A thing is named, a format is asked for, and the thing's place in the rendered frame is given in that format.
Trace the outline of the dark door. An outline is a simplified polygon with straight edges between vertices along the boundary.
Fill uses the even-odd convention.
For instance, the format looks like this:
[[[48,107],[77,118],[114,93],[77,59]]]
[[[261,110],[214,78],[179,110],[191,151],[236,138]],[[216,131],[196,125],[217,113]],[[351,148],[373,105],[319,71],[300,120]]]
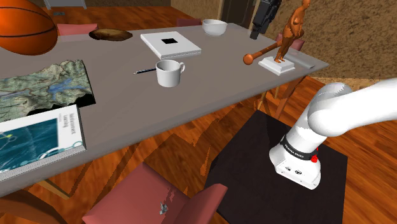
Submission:
[[[257,0],[223,0],[221,20],[249,28]]]

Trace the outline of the orange figure on white base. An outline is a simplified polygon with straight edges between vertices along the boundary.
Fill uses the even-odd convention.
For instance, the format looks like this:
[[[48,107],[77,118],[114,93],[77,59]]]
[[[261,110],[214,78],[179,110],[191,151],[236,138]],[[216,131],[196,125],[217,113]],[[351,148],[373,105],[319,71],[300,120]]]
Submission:
[[[264,49],[264,52],[267,53],[275,48],[278,48],[277,55],[275,57],[266,57],[259,61],[258,64],[260,66],[272,71],[277,75],[294,70],[294,63],[285,60],[284,56],[288,52],[293,42],[301,38],[304,34],[302,29],[303,18],[305,15],[305,10],[310,6],[310,2],[311,0],[302,0],[302,5],[293,12],[287,24],[285,25],[282,32],[282,39]]]

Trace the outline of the orange wooden pestle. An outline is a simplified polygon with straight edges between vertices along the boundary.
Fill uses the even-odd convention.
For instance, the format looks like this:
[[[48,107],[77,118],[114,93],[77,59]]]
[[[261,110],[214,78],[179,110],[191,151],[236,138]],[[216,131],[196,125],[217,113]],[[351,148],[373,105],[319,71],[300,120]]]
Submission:
[[[281,45],[282,45],[282,41],[279,40],[276,43],[260,50],[259,52],[256,52],[254,54],[249,54],[249,53],[245,54],[245,56],[243,57],[243,62],[245,63],[245,65],[251,65],[253,63],[254,59],[257,59],[258,57],[262,56],[263,54],[265,54],[275,48],[278,48]]]

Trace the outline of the white bowl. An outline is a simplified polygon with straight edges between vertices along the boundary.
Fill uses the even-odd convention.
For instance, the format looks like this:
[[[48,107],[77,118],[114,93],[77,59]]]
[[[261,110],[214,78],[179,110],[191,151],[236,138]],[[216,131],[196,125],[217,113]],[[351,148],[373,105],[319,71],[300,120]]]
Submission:
[[[220,36],[225,33],[227,23],[221,20],[204,19],[202,21],[202,28],[204,32],[210,36]]]

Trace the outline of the white flat box black square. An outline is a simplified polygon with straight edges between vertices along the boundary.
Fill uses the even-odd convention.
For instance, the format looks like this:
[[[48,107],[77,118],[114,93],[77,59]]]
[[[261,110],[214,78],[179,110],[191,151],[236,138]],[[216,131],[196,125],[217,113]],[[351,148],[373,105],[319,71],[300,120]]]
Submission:
[[[141,39],[160,60],[201,54],[201,48],[177,31],[141,34]]]

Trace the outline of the white mug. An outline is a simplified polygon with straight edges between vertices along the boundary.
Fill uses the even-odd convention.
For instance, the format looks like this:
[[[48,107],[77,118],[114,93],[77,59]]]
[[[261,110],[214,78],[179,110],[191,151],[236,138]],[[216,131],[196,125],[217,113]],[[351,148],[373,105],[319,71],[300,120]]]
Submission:
[[[185,70],[183,62],[161,60],[156,63],[157,82],[167,88],[176,87],[180,83],[181,73]]]

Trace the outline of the brown flat bread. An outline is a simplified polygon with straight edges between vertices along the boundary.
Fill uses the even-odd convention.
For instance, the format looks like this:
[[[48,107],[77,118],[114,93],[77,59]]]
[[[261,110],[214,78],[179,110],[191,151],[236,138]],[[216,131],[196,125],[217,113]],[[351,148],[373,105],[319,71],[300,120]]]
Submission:
[[[133,36],[132,33],[119,29],[96,29],[88,35],[93,39],[106,41],[124,41]]]

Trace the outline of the grey table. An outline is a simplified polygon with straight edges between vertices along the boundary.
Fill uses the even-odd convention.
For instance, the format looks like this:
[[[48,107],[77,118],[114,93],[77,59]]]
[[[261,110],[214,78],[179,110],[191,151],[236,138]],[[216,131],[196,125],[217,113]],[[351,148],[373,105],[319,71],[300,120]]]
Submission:
[[[253,40],[247,29],[236,24],[229,24],[218,37],[207,35],[200,26],[176,31],[202,51],[184,58],[185,71],[173,88],[161,87],[153,71],[133,74],[158,62],[138,30],[130,39],[114,42],[87,35],[61,36],[51,51],[38,56],[0,49],[0,79],[81,59],[95,97],[94,105],[80,111],[86,150],[0,182],[0,197],[326,67],[296,50],[289,53],[308,67],[296,66],[276,75],[257,62],[247,66],[243,56],[271,45],[272,40],[265,36]]]

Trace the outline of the dark robot stand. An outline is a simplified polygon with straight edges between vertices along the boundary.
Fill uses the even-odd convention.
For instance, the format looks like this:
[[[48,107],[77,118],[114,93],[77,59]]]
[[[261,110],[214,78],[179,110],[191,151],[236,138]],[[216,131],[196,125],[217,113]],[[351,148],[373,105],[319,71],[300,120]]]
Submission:
[[[309,190],[276,173],[269,150],[289,126],[255,111],[212,161],[206,186],[228,190],[218,212],[229,224],[342,224],[347,156],[321,145],[321,182]]]

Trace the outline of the green relief map model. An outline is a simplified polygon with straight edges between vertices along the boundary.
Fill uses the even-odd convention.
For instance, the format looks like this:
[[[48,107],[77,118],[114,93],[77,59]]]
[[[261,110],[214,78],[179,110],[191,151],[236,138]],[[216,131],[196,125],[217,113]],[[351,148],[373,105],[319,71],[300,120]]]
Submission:
[[[82,60],[65,60],[32,74],[0,79],[0,122],[58,109],[95,104]]]

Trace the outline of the orange basketball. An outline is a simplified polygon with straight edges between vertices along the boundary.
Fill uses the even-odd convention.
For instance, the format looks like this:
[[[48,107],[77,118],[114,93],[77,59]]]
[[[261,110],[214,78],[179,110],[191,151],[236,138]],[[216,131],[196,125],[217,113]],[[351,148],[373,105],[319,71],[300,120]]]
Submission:
[[[21,55],[41,55],[57,44],[51,17],[28,0],[0,0],[0,47]]]

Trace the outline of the blue and white book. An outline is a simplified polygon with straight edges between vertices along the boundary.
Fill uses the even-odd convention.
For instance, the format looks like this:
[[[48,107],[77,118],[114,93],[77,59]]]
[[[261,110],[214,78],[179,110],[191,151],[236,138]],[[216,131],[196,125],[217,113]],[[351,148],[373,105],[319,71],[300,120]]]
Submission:
[[[86,150],[75,105],[0,123],[0,182]]]

